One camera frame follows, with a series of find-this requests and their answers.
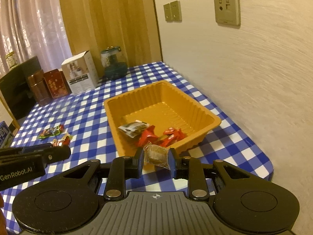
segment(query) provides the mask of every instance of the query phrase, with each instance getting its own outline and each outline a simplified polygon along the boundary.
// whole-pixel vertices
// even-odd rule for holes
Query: silver screw
[[[207,195],[207,192],[205,190],[198,189],[198,190],[193,190],[192,195],[195,197],[204,197]]]
[[[108,191],[106,192],[106,195],[109,196],[109,197],[114,198],[114,197],[120,196],[120,195],[121,195],[121,192],[120,192],[119,190],[112,189],[112,190],[108,190]]]

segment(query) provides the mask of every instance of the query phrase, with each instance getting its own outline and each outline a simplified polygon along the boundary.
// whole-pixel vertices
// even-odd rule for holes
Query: wall outlet
[[[167,3],[167,4],[164,4],[163,7],[164,7],[165,21],[166,22],[173,21],[172,13],[171,13],[171,5]]]
[[[217,23],[240,26],[239,0],[214,0],[214,7]]]
[[[180,2],[173,1],[170,3],[173,21],[182,21],[182,13],[180,10]]]

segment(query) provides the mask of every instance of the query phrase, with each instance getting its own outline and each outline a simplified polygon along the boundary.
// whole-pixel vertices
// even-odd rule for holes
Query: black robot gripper
[[[173,148],[171,175],[188,180],[187,195],[126,194],[125,180],[140,178],[143,156],[139,148],[111,163],[89,160],[24,189],[12,205],[22,234],[293,234],[300,208],[291,192],[222,160],[180,158]],[[104,195],[98,195],[102,178]]]

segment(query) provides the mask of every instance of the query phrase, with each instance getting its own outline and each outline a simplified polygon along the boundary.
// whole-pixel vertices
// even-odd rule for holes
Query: table
[[[199,158],[201,162],[209,164],[215,159],[223,159],[262,178],[270,179],[273,173],[271,161],[239,126],[179,73],[163,62],[155,62],[129,68],[126,77],[103,82],[100,87],[90,92],[62,97],[49,105],[44,107],[36,105],[32,109],[12,146],[31,146],[51,142],[52,137],[38,140],[38,134],[45,128],[63,124],[67,132],[73,135],[70,144],[72,155],[68,160],[49,165],[46,168],[46,175],[1,192],[5,202],[4,215],[7,218],[7,229],[15,233],[20,232],[12,214],[12,202],[22,189],[89,159],[96,158],[105,163],[117,157],[103,101],[159,80],[172,83],[222,119],[220,126],[208,132],[198,147],[183,152],[182,156]],[[105,181],[104,179],[101,185],[100,194],[104,192]],[[158,167],[152,172],[143,171],[143,175],[138,180],[126,181],[127,190],[178,191],[186,190],[186,187],[186,180],[173,180],[168,170]]]

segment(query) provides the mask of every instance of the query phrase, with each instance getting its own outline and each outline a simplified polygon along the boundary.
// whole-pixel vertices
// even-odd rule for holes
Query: gray ribbed plate
[[[203,202],[183,192],[129,192],[126,199],[108,202],[97,217],[68,235],[240,235],[222,224]]]

